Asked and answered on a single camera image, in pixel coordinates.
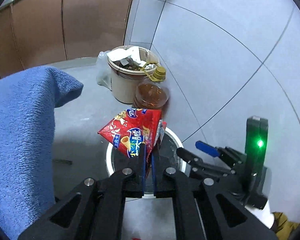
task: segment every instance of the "ice cream cone graphic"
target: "ice cream cone graphic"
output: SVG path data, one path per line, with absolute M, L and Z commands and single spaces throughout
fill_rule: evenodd
M 122 137 L 120 141 L 128 149 L 128 151 L 131 150 L 131 144 L 130 144 L 129 136 Z

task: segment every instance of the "tiled wall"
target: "tiled wall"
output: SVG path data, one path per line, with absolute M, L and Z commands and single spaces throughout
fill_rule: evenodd
M 126 44 L 168 69 L 168 126 L 244 151 L 246 119 L 269 120 L 272 211 L 300 221 L 300 11 L 292 0 L 133 0 Z
M 132 0 L 125 45 L 150 49 L 163 5 L 166 0 Z

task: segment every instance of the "yellow object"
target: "yellow object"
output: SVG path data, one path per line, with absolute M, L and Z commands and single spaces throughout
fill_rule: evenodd
M 288 218 L 283 213 L 274 212 L 274 221 L 278 225 L 276 235 L 279 240 L 287 240 L 290 234 L 297 228 L 299 223 L 288 221 Z
M 153 76 L 158 79 L 158 81 L 164 81 L 166 79 L 166 69 L 163 66 L 157 66 Z
M 128 149 L 128 151 L 131 150 L 131 144 L 130 144 L 129 136 L 122 137 L 122 139 L 120 141 Z
M 144 73 L 147 75 L 147 77 L 153 81 L 153 82 L 162 82 L 165 81 L 166 79 L 166 69 L 159 65 L 158 63 L 152 63 L 157 65 L 157 67 L 155 68 L 155 71 L 152 75 L 149 75 L 146 71 L 145 71 L 145 67 L 148 65 L 149 63 L 146 63 L 142 68 L 141 71 L 144 71 Z
M 150 129 L 147 127 L 142 126 L 143 128 L 143 136 L 145 137 L 145 139 L 148 140 L 149 136 L 150 136 Z

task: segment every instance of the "brown cabinet door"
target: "brown cabinet door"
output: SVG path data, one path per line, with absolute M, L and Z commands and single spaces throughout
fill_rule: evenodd
M 13 33 L 25 68 L 66 60 L 61 2 L 19 0 L 13 4 Z
M 14 43 L 10 7 L 0 11 L 0 77 L 23 70 L 16 45 Z
M 95 57 L 123 43 L 130 0 L 63 0 L 68 59 Z

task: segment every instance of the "cooking oil bottle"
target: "cooking oil bottle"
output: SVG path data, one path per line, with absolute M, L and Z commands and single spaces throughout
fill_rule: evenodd
M 152 75 L 147 74 L 136 90 L 133 101 L 134 108 L 162 109 L 170 97 L 166 81 L 166 69 L 157 66 Z

